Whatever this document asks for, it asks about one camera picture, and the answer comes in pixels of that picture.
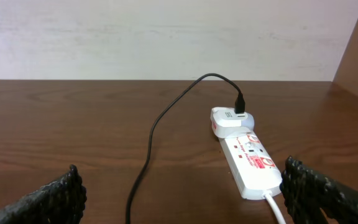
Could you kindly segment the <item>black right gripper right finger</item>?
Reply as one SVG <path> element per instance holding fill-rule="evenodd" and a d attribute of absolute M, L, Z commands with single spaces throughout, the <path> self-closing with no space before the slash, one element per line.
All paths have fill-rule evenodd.
<path fill-rule="evenodd" d="M 288 157 L 280 190 L 294 223 L 358 223 L 358 191 Z"/>

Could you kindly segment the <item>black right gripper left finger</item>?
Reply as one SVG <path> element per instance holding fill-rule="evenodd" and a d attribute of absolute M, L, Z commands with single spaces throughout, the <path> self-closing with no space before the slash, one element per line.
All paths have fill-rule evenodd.
<path fill-rule="evenodd" d="M 87 201 L 75 165 L 67 173 L 0 210 L 0 224 L 79 224 Z"/>

